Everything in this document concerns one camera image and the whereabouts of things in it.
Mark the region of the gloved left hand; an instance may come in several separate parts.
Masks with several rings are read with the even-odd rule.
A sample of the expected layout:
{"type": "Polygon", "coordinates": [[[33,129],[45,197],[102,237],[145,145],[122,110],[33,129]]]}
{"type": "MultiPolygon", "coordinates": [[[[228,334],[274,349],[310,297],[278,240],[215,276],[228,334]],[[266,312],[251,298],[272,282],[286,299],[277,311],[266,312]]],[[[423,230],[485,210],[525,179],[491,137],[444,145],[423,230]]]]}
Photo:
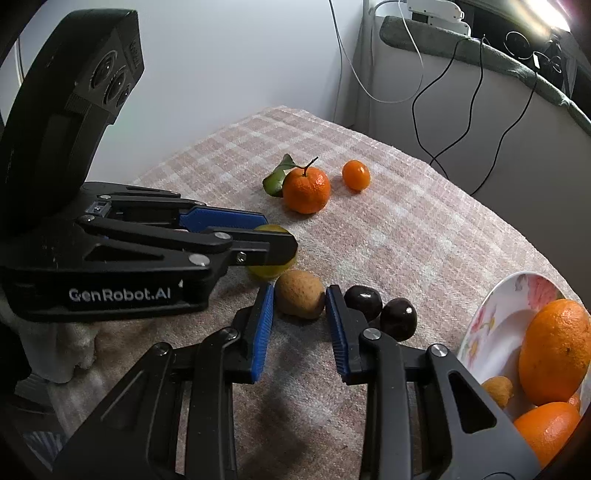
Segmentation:
{"type": "Polygon", "coordinates": [[[55,384],[68,383],[76,369],[95,361],[97,324],[35,323],[18,317],[1,292],[1,321],[18,332],[32,372],[55,384]]]}

